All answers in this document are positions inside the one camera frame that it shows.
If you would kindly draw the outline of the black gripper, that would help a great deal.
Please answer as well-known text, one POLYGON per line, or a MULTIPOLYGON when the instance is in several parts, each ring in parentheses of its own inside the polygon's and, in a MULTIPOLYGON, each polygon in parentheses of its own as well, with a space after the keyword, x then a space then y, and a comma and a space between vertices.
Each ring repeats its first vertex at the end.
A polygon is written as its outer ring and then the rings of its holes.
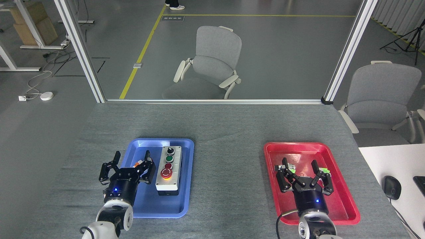
POLYGON ((286 157, 282 159, 281 165, 275 165, 279 189, 282 193, 293 190, 299 217, 310 211, 328 214, 328 207, 323 194, 331 195, 334 192, 330 170, 319 167, 317 160, 313 160, 311 166, 315 177, 307 184, 296 175, 296 166, 288 163, 286 157), (322 180, 323 188, 317 184, 319 180, 322 180))
POLYGON ((104 190, 104 203, 109 200, 117 199, 123 200, 134 205, 137 187, 139 182, 151 184, 153 174, 155 173, 155 163, 151 158, 150 151, 147 150, 144 160, 139 160, 133 168, 118 168, 121 153, 116 151, 114 158, 102 164, 99 175, 99 182, 108 187, 104 190), (114 169, 115 173, 112 177, 108 177, 109 171, 114 169))

